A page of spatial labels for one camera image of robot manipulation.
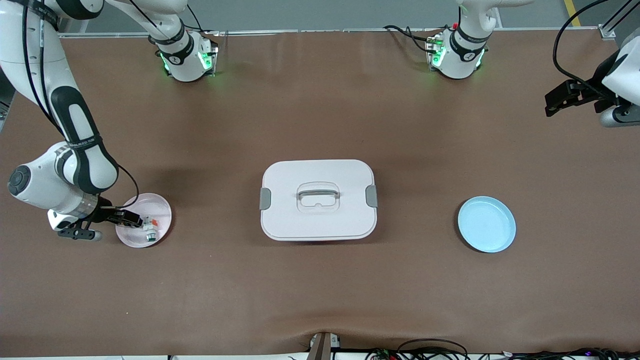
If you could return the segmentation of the brown table mat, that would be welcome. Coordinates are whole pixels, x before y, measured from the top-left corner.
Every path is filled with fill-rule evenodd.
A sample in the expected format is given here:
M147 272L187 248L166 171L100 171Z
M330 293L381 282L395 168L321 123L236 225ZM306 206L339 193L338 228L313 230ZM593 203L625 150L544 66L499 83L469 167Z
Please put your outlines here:
M148 248L58 237L10 173L61 141L14 98L0 132L0 357L297 353L442 338L471 353L640 350L640 126L592 105L546 117L556 32L499 31L478 71L429 71L390 32L220 40L218 73L181 83L145 38L62 46L106 148L174 217ZM284 243L259 191L280 161L374 173L368 237ZM457 215L489 196L512 245L469 246Z

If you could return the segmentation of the metal mount post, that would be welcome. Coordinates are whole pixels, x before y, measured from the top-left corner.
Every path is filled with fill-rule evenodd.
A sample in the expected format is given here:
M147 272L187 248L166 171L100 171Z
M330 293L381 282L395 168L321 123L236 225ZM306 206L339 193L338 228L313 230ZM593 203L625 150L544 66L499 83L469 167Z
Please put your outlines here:
M306 360L338 360L341 339L336 333L319 332L310 340Z

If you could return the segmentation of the light blue round plate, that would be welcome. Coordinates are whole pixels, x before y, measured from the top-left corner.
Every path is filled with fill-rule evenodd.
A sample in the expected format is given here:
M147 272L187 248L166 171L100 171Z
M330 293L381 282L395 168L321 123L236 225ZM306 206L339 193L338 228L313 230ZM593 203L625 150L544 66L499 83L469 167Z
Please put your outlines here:
M509 248L517 234L517 223L510 208L491 196L475 196L462 203L457 227L471 248L488 254Z

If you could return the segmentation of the aluminium frame structure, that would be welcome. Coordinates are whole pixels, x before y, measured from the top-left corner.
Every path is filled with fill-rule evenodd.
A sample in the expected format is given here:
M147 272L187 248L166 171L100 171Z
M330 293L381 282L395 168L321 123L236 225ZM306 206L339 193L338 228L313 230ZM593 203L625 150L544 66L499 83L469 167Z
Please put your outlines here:
M610 0L614 9L598 28L602 39L622 41L640 28L640 0Z

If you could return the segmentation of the pink round plate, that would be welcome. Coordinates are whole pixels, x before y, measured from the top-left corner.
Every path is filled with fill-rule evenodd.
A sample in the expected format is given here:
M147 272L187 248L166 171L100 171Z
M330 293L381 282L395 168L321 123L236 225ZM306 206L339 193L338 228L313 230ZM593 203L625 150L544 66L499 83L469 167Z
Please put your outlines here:
M146 242L146 235L141 228L129 228L117 225L115 228L119 240L130 248L148 248L160 243L168 234L172 225L172 209L165 198L155 193L140 194L132 205L126 210L138 214L142 219L150 216L158 222L158 240L153 243Z

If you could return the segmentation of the white lidded storage box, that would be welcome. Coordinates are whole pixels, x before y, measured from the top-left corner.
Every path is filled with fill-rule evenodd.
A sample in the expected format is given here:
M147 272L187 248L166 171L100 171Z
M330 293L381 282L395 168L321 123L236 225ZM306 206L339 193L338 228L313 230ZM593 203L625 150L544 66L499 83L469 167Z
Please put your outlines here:
M275 162L263 173L259 210L276 241L363 239L378 222L374 172L358 159Z

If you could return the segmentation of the metal table edge rail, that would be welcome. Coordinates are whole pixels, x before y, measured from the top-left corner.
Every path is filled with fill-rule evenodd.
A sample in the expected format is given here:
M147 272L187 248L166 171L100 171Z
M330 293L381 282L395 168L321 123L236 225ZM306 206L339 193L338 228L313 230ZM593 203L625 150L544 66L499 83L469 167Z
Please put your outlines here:
M523 31L552 31L557 32L559 27L498 27L493 33L498 32L523 32ZM278 34L315 34L315 33L382 33L388 32L388 29L382 27L376 28L345 28L332 30L299 30L299 29L280 29L280 30L206 30L205 35L213 37L237 37L237 36L263 36ZM60 32L58 37L61 39L127 39L127 38L147 38L146 32Z

